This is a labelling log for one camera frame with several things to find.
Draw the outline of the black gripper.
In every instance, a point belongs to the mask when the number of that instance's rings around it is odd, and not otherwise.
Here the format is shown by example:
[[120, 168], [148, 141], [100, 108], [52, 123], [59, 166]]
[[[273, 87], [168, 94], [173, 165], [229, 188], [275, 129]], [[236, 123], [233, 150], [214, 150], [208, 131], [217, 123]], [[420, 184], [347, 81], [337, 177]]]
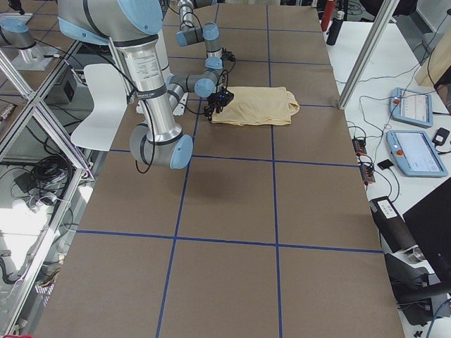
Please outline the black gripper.
[[221, 50], [221, 60], [223, 62], [231, 62], [233, 65], [236, 63], [235, 55], [232, 51], [228, 51], [227, 49]]
[[220, 113], [234, 99], [234, 94], [225, 87], [217, 93], [211, 94], [207, 98], [207, 106], [204, 108], [204, 115], [209, 122], [212, 121], [214, 113]]

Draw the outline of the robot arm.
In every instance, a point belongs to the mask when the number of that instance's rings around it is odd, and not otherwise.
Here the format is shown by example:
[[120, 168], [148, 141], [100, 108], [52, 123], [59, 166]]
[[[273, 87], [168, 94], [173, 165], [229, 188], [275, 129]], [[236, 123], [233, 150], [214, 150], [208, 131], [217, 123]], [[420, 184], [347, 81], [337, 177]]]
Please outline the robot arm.
[[177, 14], [179, 15], [179, 31], [176, 39], [180, 46], [189, 46], [203, 42], [207, 58], [219, 58], [222, 61], [231, 62], [232, 70], [235, 67], [236, 58], [232, 51], [228, 51], [220, 42], [220, 32], [216, 23], [207, 22], [201, 24], [200, 19], [194, 13], [195, 9], [213, 6], [223, 1], [176, 1]]
[[221, 46], [218, 26], [193, 22], [194, 10], [213, 5], [212, 1], [178, 1], [180, 46], [203, 42], [205, 69], [198, 75], [164, 76], [156, 43], [163, 27], [158, 1], [58, 1], [61, 32], [71, 39], [89, 44], [112, 43], [119, 50], [130, 75], [144, 114], [130, 137], [135, 161], [148, 167], [167, 165], [183, 169], [193, 151], [191, 136], [174, 120], [173, 111], [183, 94], [194, 93], [208, 101], [203, 114], [211, 118], [234, 98], [223, 80], [226, 50]]

